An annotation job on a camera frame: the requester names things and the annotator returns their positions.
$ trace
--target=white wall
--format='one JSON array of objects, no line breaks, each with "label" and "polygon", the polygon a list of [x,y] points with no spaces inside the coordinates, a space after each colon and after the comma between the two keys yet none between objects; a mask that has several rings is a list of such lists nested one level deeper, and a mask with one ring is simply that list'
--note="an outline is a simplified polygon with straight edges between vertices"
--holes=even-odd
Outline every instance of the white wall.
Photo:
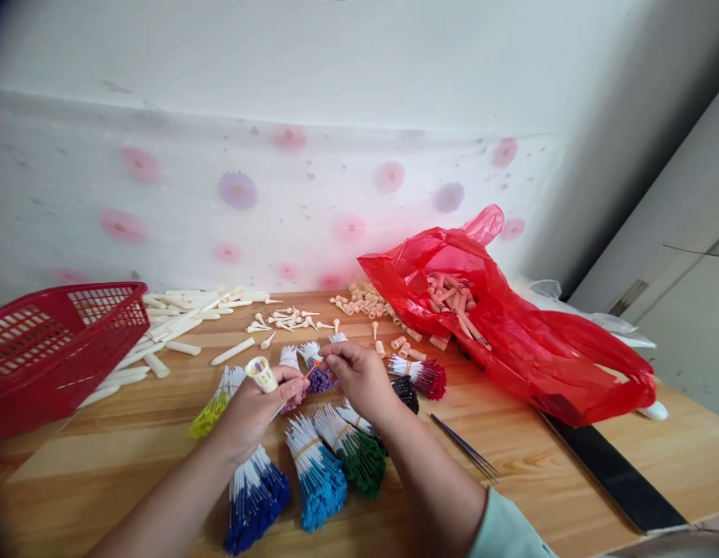
[{"label": "white wall", "polygon": [[7,90],[276,122],[555,133],[569,147],[526,271],[566,288],[666,155],[657,140],[708,95],[698,83],[714,83],[717,60],[719,0],[37,0],[13,2],[0,25]]}]

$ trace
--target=light green sleeve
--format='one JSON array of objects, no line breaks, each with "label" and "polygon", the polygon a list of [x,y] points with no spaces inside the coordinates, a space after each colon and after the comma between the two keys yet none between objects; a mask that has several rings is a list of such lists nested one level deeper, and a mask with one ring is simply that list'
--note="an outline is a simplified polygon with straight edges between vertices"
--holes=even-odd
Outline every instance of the light green sleeve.
[{"label": "light green sleeve", "polygon": [[468,558],[554,558],[519,508],[489,488],[486,514]]}]

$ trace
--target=pink flower pattern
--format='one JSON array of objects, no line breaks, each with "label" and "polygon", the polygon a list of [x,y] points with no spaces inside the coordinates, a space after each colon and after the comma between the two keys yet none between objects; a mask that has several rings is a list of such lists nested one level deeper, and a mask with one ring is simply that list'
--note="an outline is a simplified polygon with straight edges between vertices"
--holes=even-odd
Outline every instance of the pink flower pattern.
[{"label": "pink flower pattern", "polygon": [[303,126],[280,124],[274,128],[274,144],[283,151],[299,153],[307,142]]},{"label": "pink flower pattern", "polygon": [[280,262],[277,265],[277,274],[287,281],[298,278],[298,266],[292,262]]},{"label": "pink flower pattern", "polygon": [[504,138],[494,150],[494,154],[491,156],[491,163],[499,168],[509,167],[517,156],[517,149],[518,144],[516,139]]},{"label": "pink flower pattern", "polygon": [[122,165],[132,178],[141,184],[158,184],[162,173],[158,160],[145,150],[138,147],[125,146],[119,150]]},{"label": "pink flower pattern", "polygon": [[145,224],[134,215],[118,209],[101,212],[101,229],[116,242],[139,246],[147,240]]},{"label": "pink flower pattern", "polygon": [[361,239],[366,228],[365,220],[356,213],[341,215],[334,222],[334,232],[339,240],[345,243],[354,243]]},{"label": "pink flower pattern", "polygon": [[406,169],[398,161],[388,161],[377,171],[377,185],[381,191],[394,192],[404,185]]},{"label": "pink flower pattern", "polygon": [[339,274],[327,271],[318,278],[318,288],[321,291],[338,291],[345,287]]},{"label": "pink flower pattern", "polygon": [[224,264],[237,264],[241,261],[241,249],[235,244],[218,243],[215,246],[215,259]]},{"label": "pink flower pattern", "polygon": [[513,242],[525,231],[525,220],[519,217],[507,219],[504,221],[504,228],[501,230],[499,238],[504,242]]},{"label": "pink flower pattern", "polygon": [[56,267],[52,270],[52,275],[63,285],[94,282],[87,274],[72,267]]}]

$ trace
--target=bristles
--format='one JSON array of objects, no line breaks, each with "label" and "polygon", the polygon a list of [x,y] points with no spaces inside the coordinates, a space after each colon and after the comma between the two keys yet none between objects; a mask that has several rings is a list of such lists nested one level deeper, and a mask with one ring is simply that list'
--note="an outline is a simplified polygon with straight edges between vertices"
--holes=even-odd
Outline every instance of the bristles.
[{"label": "bristles", "polygon": [[388,371],[396,376],[409,376],[411,383],[432,400],[442,399],[447,385],[445,369],[436,360],[411,362],[398,355],[388,364]]},{"label": "bristles", "polygon": [[[218,404],[213,405],[207,413],[200,413],[205,413],[207,417],[207,420],[200,421],[203,428],[208,426],[207,433],[212,430],[245,379],[246,370],[243,367],[225,367],[221,384],[213,397]],[[250,548],[274,523],[289,501],[290,483],[287,477],[272,463],[264,448],[257,447],[248,461],[233,474],[230,483],[229,529],[223,549],[235,556]]]},{"label": "bristles", "polygon": [[[321,362],[323,359],[318,355],[318,350],[321,347],[315,342],[311,341],[309,343],[306,343],[304,345],[301,345],[298,349],[298,352],[301,354],[303,359],[305,360],[305,366],[308,367],[308,370],[311,370],[313,368],[313,365],[317,362]],[[331,370],[326,370],[326,372],[316,368],[311,373],[309,380],[311,381],[311,385],[308,386],[308,394],[317,394],[322,393],[323,391],[326,391],[328,389],[331,389],[335,387],[338,384],[338,381],[329,381],[329,375],[331,374]]]},{"label": "bristles", "polygon": [[344,422],[331,405],[316,411],[313,424],[342,461],[347,480],[365,496],[375,498],[385,475],[385,455],[377,442]]},{"label": "bristles", "polygon": [[228,536],[222,545],[237,556],[259,540],[290,501],[290,482],[259,445],[236,469],[230,487]]},{"label": "bristles", "polygon": [[360,416],[360,414],[354,410],[354,407],[351,403],[349,403],[349,399],[344,399],[344,402],[341,407],[336,408],[336,412],[339,413],[339,416],[342,417],[345,421],[347,421],[350,425],[354,426],[357,430],[359,430],[362,434],[367,434],[368,436],[371,436],[375,439],[377,442],[377,445],[380,446],[380,449],[385,452],[387,455],[388,452],[385,449],[385,444],[383,444],[383,440],[380,438],[380,435],[375,432],[375,428],[364,418]]},{"label": "bristles", "polygon": [[246,370],[243,367],[225,367],[215,394],[189,427],[190,438],[203,439],[209,435],[245,377]]},{"label": "bristles", "polygon": [[346,477],[341,462],[318,437],[312,420],[298,415],[285,432],[303,497],[303,529],[314,532],[339,511],[346,500]]},{"label": "bristles", "polygon": [[[300,364],[298,363],[298,348],[295,345],[287,345],[282,349],[282,355],[280,356],[280,364],[283,366],[293,367],[300,370]],[[297,408],[297,405],[289,404],[285,405],[280,413],[284,415],[286,412],[293,411]]]},{"label": "bristles", "polygon": [[346,335],[344,335],[344,332],[339,332],[336,334],[332,333],[329,336],[329,341],[331,341],[332,343],[340,343],[342,341],[349,341],[349,340],[346,338]]},{"label": "bristles", "polygon": [[415,415],[419,414],[419,398],[416,395],[414,385],[411,383],[409,376],[403,376],[390,381],[393,391],[396,392],[398,398],[409,407]]}]

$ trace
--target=person's right hand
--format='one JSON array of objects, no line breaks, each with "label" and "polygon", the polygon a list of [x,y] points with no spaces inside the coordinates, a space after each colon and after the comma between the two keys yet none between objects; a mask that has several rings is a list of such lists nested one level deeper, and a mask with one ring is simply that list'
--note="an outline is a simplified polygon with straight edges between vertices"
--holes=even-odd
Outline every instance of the person's right hand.
[{"label": "person's right hand", "polygon": [[370,424],[378,426],[404,404],[393,391],[382,359],[372,349],[342,341],[318,351],[321,369],[331,367],[354,410]]}]

